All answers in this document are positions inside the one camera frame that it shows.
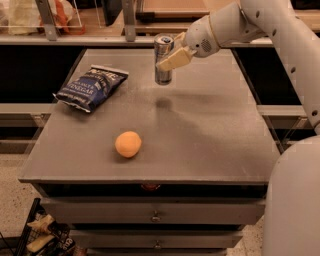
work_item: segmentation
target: floor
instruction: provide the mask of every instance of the floor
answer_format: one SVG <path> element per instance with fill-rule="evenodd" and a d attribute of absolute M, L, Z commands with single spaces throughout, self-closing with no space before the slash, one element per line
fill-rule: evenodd
<path fill-rule="evenodd" d="M 10 154 L 0 153 L 0 232 L 4 237 L 21 235 L 33 199 L 40 196 L 32 186 L 16 179 L 19 167 L 28 156 L 17 154 L 18 146 L 14 147 Z M 228 249 L 228 256 L 260 256 L 262 225 L 263 218 L 255 226 L 247 226 L 243 239 L 235 248 Z M 12 255 L 9 250 L 0 250 L 0 256 L 7 255 Z"/>

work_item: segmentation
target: drawer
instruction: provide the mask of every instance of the drawer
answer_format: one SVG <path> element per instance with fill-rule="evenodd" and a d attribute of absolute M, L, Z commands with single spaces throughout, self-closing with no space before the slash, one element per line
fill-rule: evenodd
<path fill-rule="evenodd" d="M 225 249 L 89 249 L 88 256 L 226 256 Z"/>
<path fill-rule="evenodd" d="M 242 232 L 72 230 L 70 237 L 83 248 L 212 249 L 234 247 L 242 238 Z"/>
<path fill-rule="evenodd" d="M 41 205 L 60 223 L 163 223 L 253 225 L 262 199 L 45 198 Z"/>

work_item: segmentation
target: orange ball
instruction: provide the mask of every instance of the orange ball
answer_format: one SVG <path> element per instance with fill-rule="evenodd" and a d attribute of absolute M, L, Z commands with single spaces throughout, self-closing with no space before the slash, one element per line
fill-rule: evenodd
<path fill-rule="evenodd" d="M 139 152 L 142 141 L 135 132 L 128 131 L 120 134 L 115 142 L 117 152 L 123 157 L 130 158 Z"/>

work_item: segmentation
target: drawer handle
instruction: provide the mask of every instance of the drawer handle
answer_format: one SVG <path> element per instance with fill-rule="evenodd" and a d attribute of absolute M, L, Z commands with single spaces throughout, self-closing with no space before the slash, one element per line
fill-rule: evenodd
<path fill-rule="evenodd" d="M 160 250 L 160 249 L 162 249 L 162 247 L 161 247 L 161 245 L 160 245 L 160 242 L 157 240 L 157 242 L 156 242 L 156 245 L 153 247 L 154 249 L 156 249 L 156 250 Z"/>
<path fill-rule="evenodd" d="M 161 217 L 159 217 L 157 211 L 154 211 L 154 215 L 151 217 L 151 221 L 152 222 L 160 222 L 161 221 Z"/>

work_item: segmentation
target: gray table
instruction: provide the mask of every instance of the gray table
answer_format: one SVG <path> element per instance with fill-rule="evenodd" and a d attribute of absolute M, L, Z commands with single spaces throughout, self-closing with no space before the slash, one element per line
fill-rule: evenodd
<path fill-rule="evenodd" d="M 263 215 L 279 157 L 231 52 L 194 59 L 168 86 L 154 82 L 152 49 L 88 50 L 71 80 L 91 64 L 129 79 L 90 115 L 58 103 L 19 180 L 82 247 L 107 248 L 92 255 L 226 255 Z M 132 159 L 114 147 L 128 130 L 143 141 Z M 162 186 L 148 194 L 142 183 Z"/>
<path fill-rule="evenodd" d="M 229 50 L 154 82 L 152 49 L 88 50 L 71 80 L 91 64 L 129 71 L 93 114 L 58 103 L 19 180 L 31 183 L 267 183 L 275 143 Z M 124 159 L 114 142 L 132 130 L 139 154 Z"/>

